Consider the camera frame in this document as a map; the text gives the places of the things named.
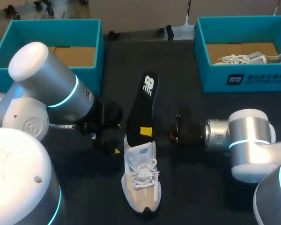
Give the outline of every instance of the shoe box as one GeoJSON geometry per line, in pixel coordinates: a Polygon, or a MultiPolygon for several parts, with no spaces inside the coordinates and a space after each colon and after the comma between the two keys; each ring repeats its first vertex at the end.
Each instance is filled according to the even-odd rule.
{"type": "Polygon", "coordinates": [[[281,53],[281,16],[198,18],[194,53],[204,92],[281,91],[281,64],[214,65],[257,51],[281,53]]]}

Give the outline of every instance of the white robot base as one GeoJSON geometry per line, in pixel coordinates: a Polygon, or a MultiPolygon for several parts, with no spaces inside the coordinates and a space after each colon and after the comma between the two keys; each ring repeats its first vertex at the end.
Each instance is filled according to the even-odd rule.
{"type": "Polygon", "coordinates": [[[43,145],[0,128],[0,225],[64,225],[65,202],[43,145]]]}

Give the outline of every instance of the new balance logo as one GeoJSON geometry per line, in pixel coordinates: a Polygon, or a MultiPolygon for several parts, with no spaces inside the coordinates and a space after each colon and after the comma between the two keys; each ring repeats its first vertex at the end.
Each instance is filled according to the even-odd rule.
{"type": "Polygon", "coordinates": [[[153,86],[154,86],[154,80],[149,76],[146,76],[143,90],[151,96],[152,94],[151,90],[153,89],[153,86]]]}
{"type": "Polygon", "coordinates": [[[138,155],[142,155],[142,154],[146,154],[148,149],[141,149],[139,150],[139,154],[138,155]]]}

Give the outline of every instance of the logo on robot joint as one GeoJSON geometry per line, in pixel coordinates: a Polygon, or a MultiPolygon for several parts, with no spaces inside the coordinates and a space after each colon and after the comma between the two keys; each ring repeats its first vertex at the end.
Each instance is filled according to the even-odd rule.
{"type": "Polygon", "coordinates": [[[40,119],[32,117],[29,118],[23,125],[23,131],[36,137],[38,136],[43,129],[42,122],[40,119]]]}
{"type": "Polygon", "coordinates": [[[226,85],[240,85],[243,81],[243,74],[230,74],[226,85]]]}
{"type": "Polygon", "coordinates": [[[152,94],[151,90],[153,89],[153,86],[154,86],[154,80],[149,76],[146,76],[143,90],[151,96],[152,94]]]}

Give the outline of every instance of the yellow tag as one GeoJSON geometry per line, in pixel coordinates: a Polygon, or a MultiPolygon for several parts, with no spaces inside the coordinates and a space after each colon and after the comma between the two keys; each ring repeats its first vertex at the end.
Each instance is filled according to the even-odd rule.
{"type": "Polygon", "coordinates": [[[152,137],[152,128],[151,127],[141,127],[140,134],[152,137]]]}

